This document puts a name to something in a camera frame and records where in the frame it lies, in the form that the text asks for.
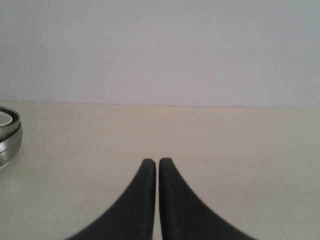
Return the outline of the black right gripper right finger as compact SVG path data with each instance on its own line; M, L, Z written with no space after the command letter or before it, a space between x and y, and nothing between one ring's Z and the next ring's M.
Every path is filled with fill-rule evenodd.
M252 240L212 211L189 187L174 161L159 161L159 214L164 240Z

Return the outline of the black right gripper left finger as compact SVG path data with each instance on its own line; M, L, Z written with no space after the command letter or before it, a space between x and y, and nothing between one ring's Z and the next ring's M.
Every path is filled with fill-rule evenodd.
M144 159L121 196L71 240L151 240L156 203L156 164Z

